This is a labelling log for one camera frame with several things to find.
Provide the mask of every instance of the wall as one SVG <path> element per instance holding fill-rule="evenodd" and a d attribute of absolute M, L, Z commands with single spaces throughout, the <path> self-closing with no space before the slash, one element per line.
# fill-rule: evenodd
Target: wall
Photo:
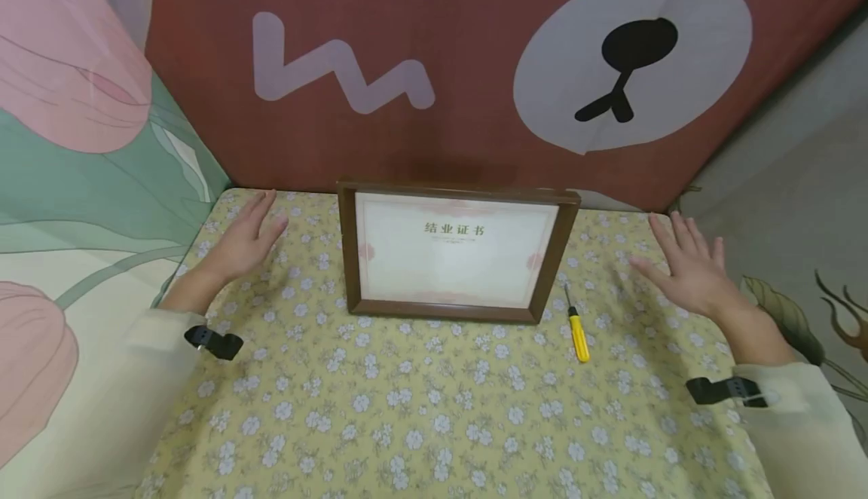
<path fill-rule="evenodd" d="M 228 178 L 106 0 L 0 7 L 0 488 L 13 497 Z"/>
<path fill-rule="evenodd" d="M 681 198 L 868 427 L 868 8 Z"/>
<path fill-rule="evenodd" d="M 146 52 L 241 186 L 662 210 L 860 1 L 153 0 Z"/>

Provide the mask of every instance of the bear nose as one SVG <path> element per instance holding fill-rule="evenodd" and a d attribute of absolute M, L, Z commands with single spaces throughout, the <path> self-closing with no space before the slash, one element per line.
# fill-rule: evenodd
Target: bear nose
<path fill-rule="evenodd" d="M 677 42 L 678 29 L 669 20 L 633 20 L 609 32 L 602 57 L 614 69 L 628 72 L 663 60 Z"/>

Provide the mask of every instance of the white sleeve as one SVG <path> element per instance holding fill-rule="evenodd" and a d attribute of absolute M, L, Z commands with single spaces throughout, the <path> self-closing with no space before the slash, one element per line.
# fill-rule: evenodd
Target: white sleeve
<path fill-rule="evenodd" d="M 818 367 L 736 366 L 732 374 L 755 381 L 769 404 L 737 403 L 775 497 L 866 497 L 868 458 L 850 415 Z"/>
<path fill-rule="evenodd" d="M 52 423 L 61 431 L 27 497 L 132 497 L 199 357 L 184 332 L 203 322 L 193 313 L 142 312 L 87 395 Z"/>

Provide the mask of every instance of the right hand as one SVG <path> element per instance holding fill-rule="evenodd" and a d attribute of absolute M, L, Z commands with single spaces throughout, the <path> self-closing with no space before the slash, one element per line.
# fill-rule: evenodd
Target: right hand
<path fill-rule="evenodd" d="M 630 265 L 660 288 L 663 295 L 687 311 L 718 320 L 733 309 L 753 307 L 726 276 L 723 237 L 716 237 L 714 248 L 696 227 L 672 213 L 675 237 L 669 234 L 657 215 L 649 214 L 649 224 L 669 264 L 671 274 L 658 269 L 645 258 L 630 258 Z"/>

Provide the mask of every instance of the floral tablecloth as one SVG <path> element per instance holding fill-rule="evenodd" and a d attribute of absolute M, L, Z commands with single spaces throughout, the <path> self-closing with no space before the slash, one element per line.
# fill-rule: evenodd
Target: floral tablecloth
<path fill-rule="evenodd" d="M 227 191 L 178 275 L 250 190 Z M 684 381 L 730 373 L 707 320 L 630 271 L 662 262 L 646 215 L 582 211 L 542 322 L 493 326 L 347 313 L 337 198 L 279 192 L 290 223 L 261 271 L 207 314 L 246 339 L 205 355 L 137 497 L 770 497 L 731 404 Z"/>

